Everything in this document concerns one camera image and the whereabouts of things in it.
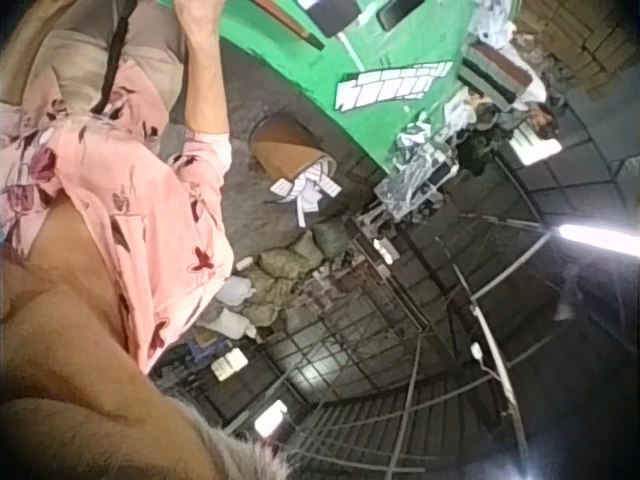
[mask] light fixture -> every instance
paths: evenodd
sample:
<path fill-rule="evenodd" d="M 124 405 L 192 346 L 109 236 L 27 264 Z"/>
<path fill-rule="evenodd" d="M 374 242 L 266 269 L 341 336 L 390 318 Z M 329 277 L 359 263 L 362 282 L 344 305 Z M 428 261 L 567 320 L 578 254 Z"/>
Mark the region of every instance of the light fixture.
<path fill-rule="evenodd" d="M 606 228 L 582 225 L 562 225 L 558 232 L 563 238 L 613 252 L 640 258 L 640 237 Z"/>
<path fill-rule="evenodd" d="M 284 420 L 284 414 L 287 413 L 287 406 L 282 401 L 277 400 L 271 405 L 253 424 L 256 431 L 263 437 L 270 436 L 278 425 Z"/>
<path fill-rule="evenodd" d="M 374 239 L 373 247 L 378 251 L 378 253 L 380 253 L 380 256 L 387 265 L 391 265 L 394 261 L 400 258 L 400 254 L 386 237 Z"/>
<path fill-rule="evenodd" d="M 219 381 L 226 380 L 231 375 L 239 372 L 249 364 L 249 360 L 244 356 L 242 350 L 234 348 L 224 357 L 217 359 L 211 364 L 211 370 L 218 377 Z"/>
<path fill-rule="evenodd" d="M 478 342 L 471 344 L 471 355 L 479 362 L 482 362 L 482 348 Z"/>
<path fill-rule="evenodd" d="M 525 166 L 562 151 L 562 145 L 558 140 L 555 138 L 542 140 L 527 123 L 522 124 L 513 132 L 513 138 L 509 140 L 509 145 Z"/>

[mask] fluorescent light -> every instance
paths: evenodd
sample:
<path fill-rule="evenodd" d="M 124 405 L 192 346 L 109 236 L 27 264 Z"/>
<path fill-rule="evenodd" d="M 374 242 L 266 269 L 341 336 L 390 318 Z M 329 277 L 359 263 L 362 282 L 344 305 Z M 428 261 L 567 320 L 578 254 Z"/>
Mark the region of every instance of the fluorescent light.
<path fill-rule="evenodd" d="M 277 400 L 255 421 L 256 431 L 263 438 L 270 436 L 284 420 L 284 413 L 287 413 L 287 406 Z"/>
<path fill-rule="evenodd" d="M 558 231 L 567 240 L 640 258 L 640 237 L 628 233 L 581 225 L 562 225 Z"/>

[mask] sandbag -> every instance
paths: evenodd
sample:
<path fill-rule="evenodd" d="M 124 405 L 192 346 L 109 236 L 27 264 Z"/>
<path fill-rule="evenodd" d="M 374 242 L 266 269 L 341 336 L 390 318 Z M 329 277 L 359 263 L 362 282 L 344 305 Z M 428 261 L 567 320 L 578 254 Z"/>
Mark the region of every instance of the sandbag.
<path fill-rule="evenodd" d="M 293 242 L 289 250 L 306 258 L 309 263 L 309 268 L 312 270 L 318 268 L 324 261 L 324 256 L 313 241 L 313 233 L 310 230 L 304 232 L 300 238 Z"/>
<path fill-rule="evenodd" d="M 295 285 L 295 280 L 279 278 L 275 281 L 265 298 L 267 303 L 272 303 L 278 308 L 282 308 L 289 303 L 291 291 Z"/>
<path fill-rule="evenodd" d="M 317 223 L 311 230 L 315 244 L 328 260 L 342 256 L 351 244 L 347 229 L 339 219 Z"/>
<path fill-rule="evenodd" d="M 311 270 L 306 258 L 286 248 L 267 250 L 260 254 L 258 262 L 274 278 L 295 280 Z"/>
<path fill-rule="evenodd" d="M 242 314 L 256 327 L 268 327 L 278 318 L 278 308 L 270 303 L 249 305 Z"/>
<path fill-rule="evenodd" d="M 250 303 L 264 302 L 267 293 L 269 293 L 269 290 L 271 290 L 271 287 L 276 281 L 275 278 L 267 275 L 256 265 L 247 267 L 242 272 L 238 273 L 238 275 L 251 281 L 254 291 L 253 295 L 249 298 Z"/>

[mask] hand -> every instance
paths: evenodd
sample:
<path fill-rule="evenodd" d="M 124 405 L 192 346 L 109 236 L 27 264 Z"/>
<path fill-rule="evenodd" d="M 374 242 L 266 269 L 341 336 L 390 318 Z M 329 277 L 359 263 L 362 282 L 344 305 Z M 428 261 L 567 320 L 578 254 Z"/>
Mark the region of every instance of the hand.
<path fill-rule="evenodd" d="M 220 34 L 220 18 L 226 0 L 175 0 L 176 13 L 189 44 L 211 45 Z"/>

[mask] window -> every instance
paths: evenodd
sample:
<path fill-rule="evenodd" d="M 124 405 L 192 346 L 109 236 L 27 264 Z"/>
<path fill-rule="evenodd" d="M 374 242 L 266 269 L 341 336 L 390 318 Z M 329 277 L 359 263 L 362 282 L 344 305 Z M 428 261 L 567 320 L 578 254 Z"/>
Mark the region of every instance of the window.
<path fill-rule="evenodd" d="M 287 406 L 280 400 L 276 401 L 255 421 L 256 431 L 264 438 L 270 436 L 284 420 L 285 413 Z"/>
<path fill-rule="evenodd" d="M 224 357 L 219 358 L 211 364 L 211 370 L 221 382 L 231 375 L 242 370 L 249 360 L 244 356 L 239 348 L 234 348 Z"/>

